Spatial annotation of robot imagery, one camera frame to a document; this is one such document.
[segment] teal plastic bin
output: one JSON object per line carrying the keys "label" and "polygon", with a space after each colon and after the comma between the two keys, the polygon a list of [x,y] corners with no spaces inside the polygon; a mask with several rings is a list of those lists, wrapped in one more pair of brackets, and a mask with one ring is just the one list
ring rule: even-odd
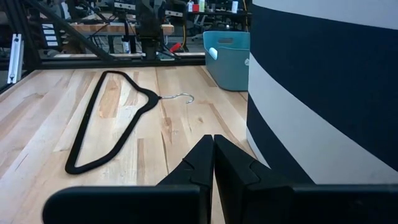
{"label": "teal plastic bin", "polygon": [[203,33],[206,68],[220,88],[247,91],[249,80],[250,33],[206,31]]}

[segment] white stripe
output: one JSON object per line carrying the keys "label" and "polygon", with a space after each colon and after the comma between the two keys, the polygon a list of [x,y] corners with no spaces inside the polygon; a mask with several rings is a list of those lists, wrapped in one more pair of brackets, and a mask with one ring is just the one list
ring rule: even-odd
{"label": "white stripe", "polygon": [[114,3],[114,7],[121,8],[121,9],[136,10],[136,5],[135,4],[125,4],[125,3],[115,2]]}
{"label": "white stripe", "polygon": [[397,0],[253,0],[253,4],[304,16],[398,29]]}
{"label": "white stripe", "polygon": [[316,184],[398,183],[398,172],[289,93],[252,54],[249,92],[271,130]]}
{"label": "white stripe", "polygon": [[254,142],[254,139],[251,136],[251,133],[250,133],[248,128],[246,128],[246,136],[248,137],[248,143],[249,143],[249,145],[251,147],[251,150],[253,150],[254,155],[256,155],[257,160],[259,162],[261,162],[262,164],[266,165],[268,168],[270,168],[268,163],[267,163],[267,161],[266,161],[266,159],[264,158],[264,156],[262,156],[259,148],[257,147],[256,143]]}

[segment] clothes hanger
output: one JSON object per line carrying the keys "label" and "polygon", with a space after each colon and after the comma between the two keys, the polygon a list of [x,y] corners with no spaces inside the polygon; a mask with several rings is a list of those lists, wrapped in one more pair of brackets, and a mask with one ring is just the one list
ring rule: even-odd
{"label": "clothes hanger", "polygon": [[[134,115],[131,122],[128,124],[126,130],[122,133],[121,137],[116,142],[116,144],[114,145],[112,150],[110,150],[105,156],[103,156],[99,159],[96,159],[96,160],[89,162],[85,165],[82,165],[80,167],[76,167],[76,161],[78,159],[78,156],[79,156],[79,153],[81,150],[81,145],[83,144],[83,140],[84,140],[84,137],[86,134],[88,123],[90,122],[90,117],[91,117],[91,114],[94,109],[95,101],[98,97],[98,93],[100,92],[100,89],[105,80],[105,77],[109,73],[115,73],[118,75],[122,75],[131,84],[131,86],[134,89],[136,89],[138,92],[143,93],[146,96],[148,96],[148,102],[142,108],[138,109],[137,113]],[[188,94],[188,93],[180,93],[180,94],[173,95],[173,96],[158,96],[153,91],[145,89],[145,88],[141,88],[140,86],[138,86],[137,83],[135,83],[129,77],[129,75],[124,72],[120,72],[120,71],[105,71],[105,72],[103,72],[101,77],[99,78],[98,83],[95,86],[94,92],[88,102],[84,117],[81,121],[79,130],[78,130],[76,138],[75,138],[75,142],[73,143],[73,146],[70,150],[69,157],[67,159],[67,163],[65,164],[65,171],[68,174],[82,174],[84,172],[88,172],[92,169],[95,169],[95,168],[102,166],[103,164],[109,162],[120,152],[124,143],[126,143],[128,137],[130,136],[134,127],[136,126],[141,115],[143,115],[144,113],[153,109],[157,105],[159,100],[174,99],[174,98],[177,98],[180,96],[189,96],[191,98],[191,100],[188,100],[186,102],[186,104],[192,103],[195,100],[195,98],[191,94]]]}

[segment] silver metal hook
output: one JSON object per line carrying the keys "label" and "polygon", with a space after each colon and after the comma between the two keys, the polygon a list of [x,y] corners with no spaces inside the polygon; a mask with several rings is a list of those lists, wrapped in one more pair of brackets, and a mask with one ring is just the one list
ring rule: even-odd
{"label": "silver metal hook", "polygon": [[179,97],[179,96],[189,96],[191,98],[191,100],[188,100],[186,102],[186,104],[192,103],[195,100],[195,97],[193,97],[191,94],[188,94],[188,93],[180,93],[180,94],[177,94],[177,95],[174,95],[174,96],[161,96],[161,99],[162,100],[163,99],[174,99],[174,98]]}

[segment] wooden table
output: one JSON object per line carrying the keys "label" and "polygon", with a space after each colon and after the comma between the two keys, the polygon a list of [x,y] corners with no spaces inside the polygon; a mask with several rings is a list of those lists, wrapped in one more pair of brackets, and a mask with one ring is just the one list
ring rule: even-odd
{"label": "wooden table", "polygon": [[[204,67],[120,68],[161,100],[143,115],[122,151],[82,175],[64,171],[69,150],[103,69],[35,71],[0,95],[0,223],[41,223],[46,199],[76,185],[155,185],[204,134],[222,134],[253,153],[246,141],[247,93],[223,91]],[[122,77],[106,78],[78,165],[105,155],[147,101]],[[224,223],[216,185],[212,223]]]}
{"label": "wooden table", "polygon": [[[175,53],[178,56],[184,57],[184,56],[205,56],[204,52],[198,52],[198,53],[193,53],[193,52],[182,52],[182,53]],[[134,54],[110,54],[115,57],[141,57],[142,53],[134,53]],[[56,58],[70,58],[70,57],[97,57],[95,54],[58,54],[54,56]]]}
{"label": "wooden table", "polygon": [[[110,18],[112,14],[110,13],[103,13],[105,18]],[[134,15],[127,15],[127,19],[135,20]],[[84,17],[83,19],[90,19],[90,20],[100,20],[101,18],[97,16],[96,14]],[[94,33],[97,30],[99,30],[101,27],[103,27],[105,24],[77,24],[77,23],[72,23],[71,26],[75,28],[77,31],[81,33]],[[174,26],[173,25],[168,25],[168,24],[163,24],[163,33],[164,35],[172,35],[174,33]],[[129,27],[129,32],[130,34],[136,33],[135,29],[135,24],[131,24],[131,27]],[[98,32],[100,35],[101,33],[111,33],[113,35],[124,35],[124,24],[123,23],[111,23],[111,25],[108,25],[104,29]]]}

